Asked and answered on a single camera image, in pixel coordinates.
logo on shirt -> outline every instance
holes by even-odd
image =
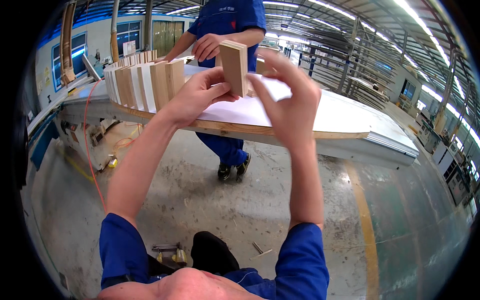
[[[233,12],[233,11],[235,11],[235,7],[225,6],[225,7],[219,8],[218,11],[219,12]]]

blue shirt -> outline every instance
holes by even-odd
[[[259,27],[266,32],[265,7],[261,0],[210,0],[188,29],[197,40],[206,34],[229,35]],[[248,48],[248,71],[255,72],[258,44]],[[200,67],[215,67],[215,58],[199,62]]]
[[[161,276],[148,277],[148,256],[137,229],[127,220],[108,214],[100,231],[102,289],[106,279],[127,276],[130,280],[152,283]],[[229,272],[224,277],[264,299],[326,299],[329,283],[322,232],[315,224],[293,227],[283,242],[275,266],[274,280],[263,279],[254,268]]]

door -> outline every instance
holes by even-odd
[[[153,49],[162,57],[172,50],[183,34],[183,21],[153,21]]]

short sleeve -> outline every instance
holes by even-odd
[[[147,283],[148,254],[142,237],[130,222],[116,214],[108,214],[100,230],[100,259],[103,274],[101,287],[106,281],[127,276],[130,281]]]
[[[194,36],[197,35],[197,33],[198,33],[198,19],[196,19],[195,22],[193,22],[193,24],[190,26],[190,28],[187,31],[190,32],[191,34],[193,34]]]
[[[245,27],[259,27],[266,32],[265,7],[261,0],[245,0],[239,7],[237,31]]]
[[[276,272],[276,298],[326,299],[329,283],[322,231],[312,223],[294,226],[280,249]]]

ceiling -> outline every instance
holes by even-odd
[[[196,17],[201,6],[206,2],[208,1],[154,0],[152,13],[165,14],[181,8],[200,6],[172,14],[172,16]],[[358,17],[363,25],[359,25],[357,36],[368,35],[370,39],[375,38],[376,43],[385,45],[384,48],[389,51],[389,56],[396,57],[399,61],[406,37],[406,57],[403,59],[403,65],[413,66],[420,82],[429,85],[440,96],[444,92],[449,74],[447,62],[451,59],[451,52],[457,51],[455,76],[462,91],[459,90],[458,84],[453,82],[453,94],[449,97],[449,103],[461,112],[464,103],[461,94],[466,95],[468,84],[472,84],[472,92],[467,99],[469,112],[467,119],[470,120],[469,123],[475,131],[478,131],[480,107],[477,87],[473,86],[475,82],[473,71],[465,55],[459,50],[452,27],[429,0],[277,0],[274,2],[282,2],[285,5],[264,4],[268,31],[308,39],[312,36],[308,30],[313,27],[332,32],[344,31],[344,34],[350,37],[355,19]],[[86,18],[90,22],[93,19],[111,16],[112,6],[112,0],[79,0],[74,16],[74,26],[85,23]],[[146,0],[120,0],[119,15],[141,14],[144,13],[145,7]],[[412,10],[413,15],[417,14],[417,20],[412,17]],[[50,30],[48,36],[59,30],[60,20]]]

